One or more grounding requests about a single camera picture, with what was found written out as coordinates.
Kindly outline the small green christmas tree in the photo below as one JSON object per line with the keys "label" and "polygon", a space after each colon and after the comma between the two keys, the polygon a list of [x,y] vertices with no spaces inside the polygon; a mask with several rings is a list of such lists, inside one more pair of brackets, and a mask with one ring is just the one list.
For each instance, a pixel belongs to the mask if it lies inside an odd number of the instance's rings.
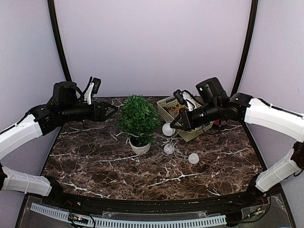
{"label": "small green christmas tree", "polygon": [[121,108],[118,126],[127,134],[133,152],[146,154],[151,147],[152,134],[160,126],[159,115],[143,96],[131,95]]}

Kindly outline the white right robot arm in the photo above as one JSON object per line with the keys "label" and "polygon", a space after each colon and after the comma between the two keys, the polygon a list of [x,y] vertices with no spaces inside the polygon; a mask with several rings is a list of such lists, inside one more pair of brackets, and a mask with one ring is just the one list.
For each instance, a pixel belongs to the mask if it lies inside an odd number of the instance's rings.
{"label": "white right robot arm", "polygon": [[286,153],[280,152],[278,161],[269,163],[267,170],[258,174],[249,187],[251,191],[267,192],[276,184],[304,169],[304,115],[295,113],[261,98],[243,93],[227,97],[206,96],[205,104],[193,110],[180,111],[172,121],[171,128],[190,131],[215,120],[233,120],[247,125],[258,143],[274,138],[293,142]]}

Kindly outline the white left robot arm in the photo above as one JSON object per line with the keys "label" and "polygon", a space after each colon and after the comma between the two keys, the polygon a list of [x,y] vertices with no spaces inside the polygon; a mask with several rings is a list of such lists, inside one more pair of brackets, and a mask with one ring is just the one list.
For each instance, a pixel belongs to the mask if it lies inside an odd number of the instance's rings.
{"label": "white left robot arm", "polygon": [[[0,158],[31,141],[46,136],[68,122],[89,120],[105,122],[118,111],[118,107],[107,102],[91,104],[44,104],[31,108],[17,123],[0,133]],[[0,166],[0,189],[49,196],[61,191],[61,185],[52,177],[37,176]]]}

